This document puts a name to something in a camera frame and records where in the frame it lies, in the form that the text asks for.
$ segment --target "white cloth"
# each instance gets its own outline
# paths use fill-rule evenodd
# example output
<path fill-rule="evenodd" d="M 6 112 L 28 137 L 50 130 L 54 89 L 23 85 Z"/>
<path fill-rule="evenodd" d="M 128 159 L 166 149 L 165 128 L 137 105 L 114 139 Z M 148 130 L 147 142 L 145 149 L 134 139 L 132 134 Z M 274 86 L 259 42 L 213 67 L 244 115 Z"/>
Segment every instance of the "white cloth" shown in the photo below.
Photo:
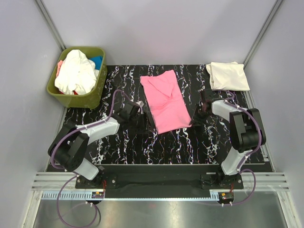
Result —
<path fill-rule="evenodd" d="M 99 70 L 95 63 L 87 59 L 80 50 L 72 50 L 66 56 L 55 79 L 55 86 L 64 94 L 78 95 L 89 93 L 96 84 Z"/>
<path fill-rule="evenodd" d="M 249 91 L 249 85 L 244 72 L 244 64 L 215 63 L 206 65 L 210 74 L 211 89 L 223 89 L 233 91 Z"/>

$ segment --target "clothing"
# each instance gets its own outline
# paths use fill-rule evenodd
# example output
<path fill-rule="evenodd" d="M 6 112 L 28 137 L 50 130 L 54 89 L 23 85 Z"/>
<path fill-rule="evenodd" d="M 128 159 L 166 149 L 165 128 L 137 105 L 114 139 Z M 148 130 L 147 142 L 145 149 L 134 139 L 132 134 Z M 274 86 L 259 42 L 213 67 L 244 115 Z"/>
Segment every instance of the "clothing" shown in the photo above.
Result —
<path fill-rule="evenodd" d="M 101 63 L 103 61 L 103 57 L 102 56 L 96 56 L 96 57 L 90 58 L 90 60 L 92 60 L 95 63 L 95 69 L 100 70 Z"/>
<path fill-rule="evenodd" d="M 191 118 L 174 70 L 159 76 L 141 76 L 140 79 L 158 134 L 190 127 Z"/>
<path fill-rule="evenodd" d="M 78 95 L 75 91 L 73 91 L 73 93 L 74 93 L 74 95 Z M 60 92 L 60 94 L 64 94 L 64 93 Z"/>
<path fill-rule="evenodd" d="M 60 61 L 57 63 L 56 77 L 58 77 L 58 75 L 59 75 L 59 72 L 60 72 L 60 68 L 61 68 L 62 63 L 63 63 L 62 60 L 60 60 Z"/>
<path fill-rule="evenodd" d="M 89 93 L 96 84 L 95 63 L 80 50 L 72 50 L 63 61 L 55 86 L 64 94 Z"/>
<path fill-rule="evenodd" d="M 244 64 L 215 63 L 206 65 L 210 74 L 211 89 L 223 89 L 233 91 L 249 91 L 249 85 L 244 72 Z"/>

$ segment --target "metal frame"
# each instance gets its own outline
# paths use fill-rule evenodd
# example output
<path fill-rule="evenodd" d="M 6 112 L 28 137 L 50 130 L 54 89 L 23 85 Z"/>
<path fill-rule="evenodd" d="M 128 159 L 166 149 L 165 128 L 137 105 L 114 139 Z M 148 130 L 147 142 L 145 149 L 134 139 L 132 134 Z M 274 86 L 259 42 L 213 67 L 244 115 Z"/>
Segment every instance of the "metal frame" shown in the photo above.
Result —
<path fill-rule="evenodd" d="M 39 11 L 41 12 L 48 28 L 50 29 L 54 40 L 58 44 L 59 48 L 61 50 L 66 49 L 66 46 L 56 29 L 45 5 L 43 4 L 42 0 L 34 0 L 36 3 Z M 256 48 L 258 47 L 259 43 L 261 42 L 265 32 L 267 31 L 270 23 L 272 22 L 275 14 L 278 12 L 279 8 L 281 7 L 284 0 L 276 0 L 274 6 L 272 7 L 271 11 L 269 12 L 269 15 L 267 16 L 258 36 L 256 37 L 253 45 L 251 46 L 245 60 L 244 60 L 244 68 L 248 65 L 248 62 L 252 58 Z M 252 97 L 251 92 L 245 92 L 245 98 L 247 100 L 247 104 L 249 108 L 255 107 L 255 103 Z M 65 108 L 63 110 L 62 119 L 59 122 L 58 131 L 61 128 L 65 113 L 67 109 Z M 273 164 L 273 160 L 269 153 L 269 147 L 266 143 L 265 146 L 261 148 L 262 153 L 264 155 L 264 160 L 270 161 L 273 171 L 275 171 L 275 167 Z M 289 187 L 286 182 L 285 176 L 283 173 L 279 172 L 258 172 L 256 174 L 256 191 L 276 191 L 280 200 L 280 204 L 287 222 L 287 225 L 289 228 L 300 228 L 300 221 L 298 219 L 295 207 L 293 205 Z M 72 176 L 74 176 L 73 173 L 69 172 L 39 172 L 36 175 L 34 184 L 32 186 L 32 195 L 31 200 L 28 206 L 28 211 L 26 213 L 26 217 L 23 222 L 23 228 L 32 228 L 35 222 L 35 218 L 37 215 L 37 211 L 39 208 L 40 201 L 43 196 L 43 192 L 47 190 L 52 191 L 59 191 L 62 187 L 62 185 L 70 179 Z M 244 189 L 243 190 L 235 190 L 235 191 L 250 191 L 253 186 L 253 177 L 251 176 L 251 173 L 243 173 L 242 174 Z M 71 181 L 67 184 L 65 190 L 69 190 L 70 192 L 83 192 L 82 189 L 75 189 L 75 183 L 76 180 Z M 217 191 L 223 191 L 223 190 L 211 190 L 211 195 L 214 193 L 217 193 Z M 197 200 L 197 199 L 179 199 L 179 200 Z"/>
<path fill-rule="evenodd" d="M 34 0 L 35 4 L 38 7 L 38 10 L 40 11 L 47 27 L 49 28 L 50 32 L 52 33 L 52 36 L 54 38 L 54 40 L 56 41 L 58 47 L 60 48 L 61 51 L 66 49 L 66 46 L 57 30 L 57 28 L 55 27 L 55 24 L 51 18 L 51 16 L 49 15 L 47 8 L 45 7 L 44 3 L 42 0 Z"/>
<path fill-rule="evenodd" d="M 255 41 L 253 42 L 245 60 L 244 60 L 244 69 L 246 68 L 248 62 L 251 60 L 252 55 L 254 54 L 256 48 L 258 47 L 258 45 L 260 44 L 263 36 L 265 35 L 270 23 L 273 21 L 276 13 L 278 12 L 278 10 L 280 9 L 282 3 L 284 2 L 284 0 L 276 0 L 275 4 L 273 5 L 272 9 L 270 10 L 261 30 L 259 31 Z"/>
<path fill-rule="evenodd" d="M 58 122 L 57 130 L 56 130 L 56 135 L 59 133 L 60 129 L 63 126 L 66 114 L 67 114 L 67 107 L 64 107 L 62 109 L 62 114 L 61 114 L 61 117 L 60 117 L 60 121 Z M 47 160 L 47 163 L 46 163 L 46 167 L 44 168 L 44 171 L 47 171 L 47 168 L 48 168 L 48 165 L 50 164 L 50 161 L 51 161 L 51 158 L 49 157 L 48 160 Z"/>
<path fill-rule="evenodd" d="M 85 191 L 62 191 L 59 199 L 60 200 L 95 200 L 100 201 L 100 198 L 94 198 L 93 195 L 96 191 L 85 190 Z M 59 191 L 43 191 L 42 200 L 56 200 L 58 197 Z M 218 201 L 219 194 L 218 192 L 210 192 L 210 197 L 203 198 L 105 198 L 103 194 L 103 201 Z"/>

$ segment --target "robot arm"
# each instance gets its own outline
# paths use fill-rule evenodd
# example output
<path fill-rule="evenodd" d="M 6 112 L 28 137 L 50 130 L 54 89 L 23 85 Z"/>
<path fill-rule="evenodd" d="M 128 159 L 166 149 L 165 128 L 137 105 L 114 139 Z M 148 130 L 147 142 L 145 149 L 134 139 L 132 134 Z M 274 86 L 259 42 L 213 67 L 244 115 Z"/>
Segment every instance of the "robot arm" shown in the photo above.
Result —
<path fill-rule="evenodd" d="M 116 134 L 118 131 L 146 129 L 146 113 L 140 112 L 142 106 L 142 101 L 137 103 L 127 101 L 123 108 L 112 114 L 112 117 L 106 122 L 103 119 L 88 125 L 65 124 L 51 144 L 48 150 L 49 156 L 52 155 L 54 148 L 64 136 L 76 129 L 83 129 L 60 144 L 54 159 L 66 171 L 80 174 L 91 181 L 92 184 L 99 185 L 102 181 L 103 171 L 85 158 L 87 146 L 98 139 Z"/>
<path fill-rule="evenodd" d="M 233 178 L 239 173 L 248 154 L 258 146 L 259 134 L 254 122 L 246 113 L 229 105 L 225 100 L 213 99 L 212 93 L 211 90 L 201 91 L 201 102 L 197 105 L 192 124 L 204 124 L 206 118 L 211 115 L 218 115 L 229 121 L 232 147 L 220 166 L 218 182 L 221 182 L 225 177 Z M 262 136 L 261 145 L 265 144 L 266 136 L 259 111 L 255 108 L 243 109 L 250 113 L 257 122 Z"/>

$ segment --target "pink cloth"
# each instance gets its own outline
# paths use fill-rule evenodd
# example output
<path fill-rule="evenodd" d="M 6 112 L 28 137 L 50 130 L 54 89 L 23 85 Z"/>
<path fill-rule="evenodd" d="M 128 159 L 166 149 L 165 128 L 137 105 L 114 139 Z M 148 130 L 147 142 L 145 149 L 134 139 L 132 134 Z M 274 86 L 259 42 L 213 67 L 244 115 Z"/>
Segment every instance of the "pink cloth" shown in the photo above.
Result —
<path fill-rule="evenodd" d="M 60 60 L 58 63 L 57 63 L 57 72 L 56 72 L 56 77 L 58 77 L 59 75 L 59 71 L 60 71 L 60 68 L 61 68 L 61 65 L 62 65 L 63 61 Z"/>
<path fill-rule="evenodd" d="M 181 95 L 174 70 L 159 76 L 141 76 L 158 134 L 190 127 L 191 118 Z"/>

